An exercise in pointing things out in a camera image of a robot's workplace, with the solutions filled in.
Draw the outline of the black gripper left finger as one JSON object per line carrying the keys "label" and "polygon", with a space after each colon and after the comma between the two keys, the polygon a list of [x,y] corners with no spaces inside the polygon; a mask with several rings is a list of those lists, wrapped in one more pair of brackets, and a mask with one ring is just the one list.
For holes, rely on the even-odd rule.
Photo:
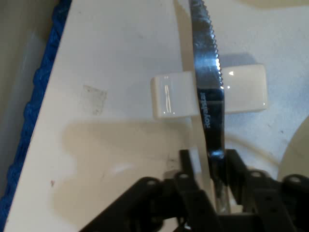
{"label": "black gripper left finger", "polygon": [[81,230],[83,232],[157,232],[176,218],[177,232],[218,232],[220,221],[205,191],[194,179],[188,150],[180,150],[181,170],[160,181],[143,177]]}

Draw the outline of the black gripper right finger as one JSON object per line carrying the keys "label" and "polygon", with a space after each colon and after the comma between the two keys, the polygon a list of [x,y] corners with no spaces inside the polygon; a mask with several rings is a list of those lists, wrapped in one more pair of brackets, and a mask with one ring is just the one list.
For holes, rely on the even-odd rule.
{"label": "black gripper right finger", "polygon": [[248,226],[262,232],[309,230],[309,179],[290,174],[277,181],[260,170],[250,170],[237,151],[225,154],[226,180]]}

